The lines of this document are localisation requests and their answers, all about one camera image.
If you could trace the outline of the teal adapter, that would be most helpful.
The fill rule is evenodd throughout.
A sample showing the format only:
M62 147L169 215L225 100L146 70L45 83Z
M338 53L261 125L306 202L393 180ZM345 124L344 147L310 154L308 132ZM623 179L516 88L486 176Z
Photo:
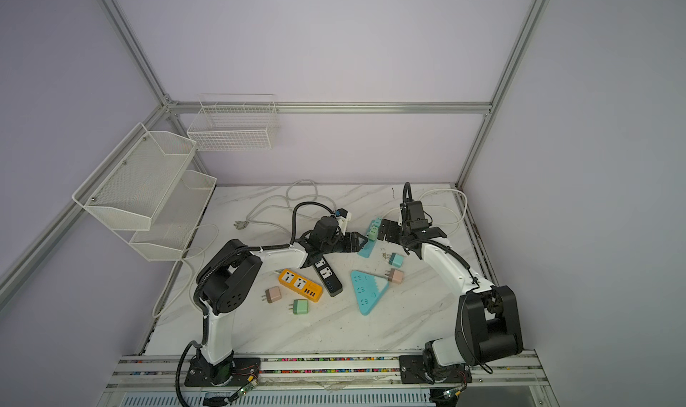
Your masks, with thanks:
M384 253L382 258L384 258L389 266L396 269L400 269L405 261L405 256L398 253Z

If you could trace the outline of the black power strip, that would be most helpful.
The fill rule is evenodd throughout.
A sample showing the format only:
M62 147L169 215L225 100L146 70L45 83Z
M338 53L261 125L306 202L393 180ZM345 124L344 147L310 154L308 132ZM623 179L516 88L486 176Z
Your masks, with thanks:
M328 260L321 254L316 255L313 266L330 297L338 296L343 291L343 285Z

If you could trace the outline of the blue power strip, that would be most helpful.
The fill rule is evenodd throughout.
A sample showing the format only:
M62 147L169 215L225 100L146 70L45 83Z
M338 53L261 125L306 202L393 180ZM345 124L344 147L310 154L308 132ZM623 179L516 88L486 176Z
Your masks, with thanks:
M369 257L371 256L371 254L372 254L372 252L373 252L373 249L374 249L375 245L376 245L376 241L375 241L375 242L371 242L371 241L369 241L369 240L367 239L366 243L364 244L364 246L362 247L362 249L361 249L357 254L358 254L359 256L361 256L361 257L367 259L367 258L369 258Z

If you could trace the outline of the pink adapter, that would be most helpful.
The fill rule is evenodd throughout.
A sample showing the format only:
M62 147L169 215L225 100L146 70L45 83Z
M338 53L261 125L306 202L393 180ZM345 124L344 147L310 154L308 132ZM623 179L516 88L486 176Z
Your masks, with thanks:
M391 284L399 285L405 278L405 273L399 269L390 269L385 273L386 280Z
M280 287L270 287L264 291L264 301L267 303L275 303L282 299L282 291Z

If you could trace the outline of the orange power strip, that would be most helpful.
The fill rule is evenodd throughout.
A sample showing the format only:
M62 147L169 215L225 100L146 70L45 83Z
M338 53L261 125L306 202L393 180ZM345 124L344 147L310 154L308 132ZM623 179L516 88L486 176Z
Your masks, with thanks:
M284 269L280 273L278 281L290 291L299 294L314 303L318 303L323 295L322 286L290 269Z

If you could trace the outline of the teal power strip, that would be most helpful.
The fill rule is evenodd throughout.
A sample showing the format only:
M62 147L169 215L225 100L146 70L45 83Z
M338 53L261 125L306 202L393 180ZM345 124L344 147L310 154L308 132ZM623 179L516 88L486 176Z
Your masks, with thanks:
M359 312L368 316L389 289L389 280L359 270L350 276Z

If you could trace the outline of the green adapter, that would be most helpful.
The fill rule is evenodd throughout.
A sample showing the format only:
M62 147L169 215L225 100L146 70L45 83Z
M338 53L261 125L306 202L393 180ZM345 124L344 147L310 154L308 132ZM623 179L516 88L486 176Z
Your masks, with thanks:
M291 303L289 309L294 315L306 315L309 313L310 302L306 299L296 299Z

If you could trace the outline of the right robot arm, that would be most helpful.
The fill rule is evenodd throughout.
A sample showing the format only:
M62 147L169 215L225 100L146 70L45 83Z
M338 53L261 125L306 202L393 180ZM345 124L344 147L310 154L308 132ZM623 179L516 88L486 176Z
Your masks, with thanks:
M448 235L426 215L423 203L405 183L399 221L382 220L380 240L397 244L434 270L457 298L454 333L428 342L423 370L430 382L442 380L452 369L478 367L491 374L491 363L523 351L516 294L496 286L473 270L449 245Z

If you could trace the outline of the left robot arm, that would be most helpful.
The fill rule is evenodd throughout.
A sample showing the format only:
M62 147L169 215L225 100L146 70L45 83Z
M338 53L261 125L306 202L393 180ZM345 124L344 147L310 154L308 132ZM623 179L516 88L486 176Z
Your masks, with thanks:
M248 246L239 239L228 241L196 278L191 301L202 314L202 339L188 344L196 354L187 381L222 386L237 373L232 344L235 310L248 298L261 269L283 269L278 281L311 302L318 302L323 292L331 297L340 294L343 285L326 256L359 253L369 242L363 234L348 230L349 220L345 209L305 201L291 213L286 244Z

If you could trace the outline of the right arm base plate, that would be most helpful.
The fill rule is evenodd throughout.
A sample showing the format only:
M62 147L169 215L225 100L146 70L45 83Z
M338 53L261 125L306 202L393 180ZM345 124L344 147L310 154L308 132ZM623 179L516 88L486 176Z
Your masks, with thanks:
M423 355L401 355L398 362L403 384L465 386L473 382L471 369L465 364L441 366Z

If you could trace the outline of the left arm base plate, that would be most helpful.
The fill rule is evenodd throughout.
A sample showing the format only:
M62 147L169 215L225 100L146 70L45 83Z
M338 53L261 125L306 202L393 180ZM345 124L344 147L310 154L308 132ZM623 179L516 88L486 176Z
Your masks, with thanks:
M217 365L195 356L190 360L185 387L243 387L256 380L261 366L257 357L227 358Z

